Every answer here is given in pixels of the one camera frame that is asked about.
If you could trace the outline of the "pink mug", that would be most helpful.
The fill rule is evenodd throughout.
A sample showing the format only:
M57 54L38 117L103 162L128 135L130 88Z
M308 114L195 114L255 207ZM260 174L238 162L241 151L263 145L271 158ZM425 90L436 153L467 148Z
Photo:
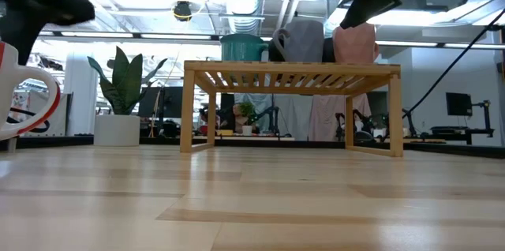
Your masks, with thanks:
M363 23L346 29L338 26L332 33L332 40L337 64L373 64L379 55L373 24Z

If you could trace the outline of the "blue-grey mug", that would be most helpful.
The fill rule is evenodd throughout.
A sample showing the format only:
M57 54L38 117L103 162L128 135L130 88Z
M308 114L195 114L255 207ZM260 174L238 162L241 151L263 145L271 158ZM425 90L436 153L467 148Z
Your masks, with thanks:
M272 39L284 62L322 62L324 26L319 21L291 21L277 29Z

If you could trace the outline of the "teal mug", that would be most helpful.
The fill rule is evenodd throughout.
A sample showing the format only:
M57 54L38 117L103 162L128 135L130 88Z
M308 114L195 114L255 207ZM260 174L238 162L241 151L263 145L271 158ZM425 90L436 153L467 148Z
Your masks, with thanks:
M250 34L230 34L220 39L223 61L260 62L262 54L268 49L259 36Z

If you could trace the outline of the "red and white mug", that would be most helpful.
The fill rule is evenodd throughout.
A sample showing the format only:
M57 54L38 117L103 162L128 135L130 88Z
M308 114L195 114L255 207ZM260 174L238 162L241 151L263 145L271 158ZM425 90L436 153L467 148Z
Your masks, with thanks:
M35 67L20 66L18 55L15 47L0 42L0 140L19 136L42 124L56 111L61 97L58 82L49 73ZM14 89L29 78L42 81L47 86L49 93L47 104L26 121L10 124L7 117Z

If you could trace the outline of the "colourful printed sign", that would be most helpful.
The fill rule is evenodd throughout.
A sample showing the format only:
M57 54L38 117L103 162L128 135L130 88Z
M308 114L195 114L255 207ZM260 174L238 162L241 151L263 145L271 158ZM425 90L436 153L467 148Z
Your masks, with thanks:
M30 98L29 92L14 92L11 107L27 111L29 108ZM9 116L19 122L26 120L28 117L24 113L10 111Z

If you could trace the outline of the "wooden slatted rack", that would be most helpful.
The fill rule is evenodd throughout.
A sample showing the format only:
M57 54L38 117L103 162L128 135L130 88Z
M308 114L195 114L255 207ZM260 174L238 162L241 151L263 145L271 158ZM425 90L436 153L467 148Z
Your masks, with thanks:
M180 152L198 152L215 145L216 95L218 93L265 93L339 95L346 97L345 149L390 157L403 156L401 66L338 65L307 62L184 62ZM354 97L388 86L388 150L354 144ZM194 88L209 95L208 136L193 143Z

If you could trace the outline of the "pink hanging cloth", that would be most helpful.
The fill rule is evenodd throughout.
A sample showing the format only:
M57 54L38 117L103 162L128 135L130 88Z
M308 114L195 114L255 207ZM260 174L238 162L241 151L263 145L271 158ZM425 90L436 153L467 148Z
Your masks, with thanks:
M309 121L309 141L335 141L337 129L335 114L344 114L345 112L345 96L313 96Z

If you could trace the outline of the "snake plant in white pot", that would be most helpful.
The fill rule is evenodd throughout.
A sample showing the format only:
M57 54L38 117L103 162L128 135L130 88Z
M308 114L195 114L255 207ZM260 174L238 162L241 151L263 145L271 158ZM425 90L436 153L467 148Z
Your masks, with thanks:
M112 110L111 114L95 117L95 145L131 147L140 143L140 118L132 112L146 95L141 88L152 86L151 79L165 62L165 60L159 62L146 77L143 77L143 55L138 54L133 59L128 59L125 52L117 47L112 78L108 79L101 65L94 58L88 58L88 64L99 74L99 86Z

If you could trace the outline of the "white hanging cloth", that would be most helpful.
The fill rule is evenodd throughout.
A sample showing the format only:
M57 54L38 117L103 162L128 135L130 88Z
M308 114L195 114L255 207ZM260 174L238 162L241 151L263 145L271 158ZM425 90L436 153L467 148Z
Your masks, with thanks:
M312 99L312 96L274 95L274 105L279 108L281 135L290 134L298 141L308 140Z

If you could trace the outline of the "black hanging ceiling device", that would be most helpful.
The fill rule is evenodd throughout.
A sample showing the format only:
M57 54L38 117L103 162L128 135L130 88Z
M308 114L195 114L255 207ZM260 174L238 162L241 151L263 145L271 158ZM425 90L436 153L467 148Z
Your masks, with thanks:
M190 3L187 1L177 1L177 4L173 8L173 16L178 21L190 21L193 16Z

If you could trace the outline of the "pale blue hanging cloth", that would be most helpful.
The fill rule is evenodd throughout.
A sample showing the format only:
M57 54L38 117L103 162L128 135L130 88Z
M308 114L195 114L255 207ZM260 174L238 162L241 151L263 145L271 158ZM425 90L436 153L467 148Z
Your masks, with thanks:
M267 122L273 111L272 95L268 94L235 93L234 102L251 105L257 122Z

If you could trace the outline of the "black background desk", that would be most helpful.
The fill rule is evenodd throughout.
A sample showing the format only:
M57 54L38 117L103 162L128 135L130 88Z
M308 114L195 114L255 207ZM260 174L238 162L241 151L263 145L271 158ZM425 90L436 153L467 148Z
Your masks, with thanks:
M441 139L450 141L465 141L468 145L473 143L473 135L483 134L491 138L494 129L471 129L463 126L435 126L431 133L421 133L421 139Z

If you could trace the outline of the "dark background screen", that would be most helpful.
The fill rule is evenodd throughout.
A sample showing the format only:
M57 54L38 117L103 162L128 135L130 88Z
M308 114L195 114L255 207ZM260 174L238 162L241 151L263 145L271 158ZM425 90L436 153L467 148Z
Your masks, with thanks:
M137 115L142 118L181 118L183 87L144 88Z

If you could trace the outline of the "small plant in white pot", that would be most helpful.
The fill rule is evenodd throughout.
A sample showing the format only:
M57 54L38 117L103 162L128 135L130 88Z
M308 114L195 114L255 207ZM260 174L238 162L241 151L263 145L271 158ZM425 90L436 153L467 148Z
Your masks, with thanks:
M240 103L239 109L241 112L240 123L242 134L244 136L252 136L256 117L255 107L250 102L244 102Z

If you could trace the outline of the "black metal table frame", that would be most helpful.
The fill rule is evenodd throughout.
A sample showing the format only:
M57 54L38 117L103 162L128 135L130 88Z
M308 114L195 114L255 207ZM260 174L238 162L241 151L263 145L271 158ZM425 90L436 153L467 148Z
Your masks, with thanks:
M91 145L93 138L84 137L21 137L17 139L16 148L52 148L65 146ZM140 144L153 145L179 145L176 138L147 138L141 137ZM335 148L344 149L343 142L308 142L295 140L278 140L267 138L260 140L254 137L252 140L217 139L216 146L227 147L259 147L259 148ZM433 143L405 143L404 150L419 152L434 152L449 155L465 155L487 159L505 159L505 147L456 145L456 144L433 144Z

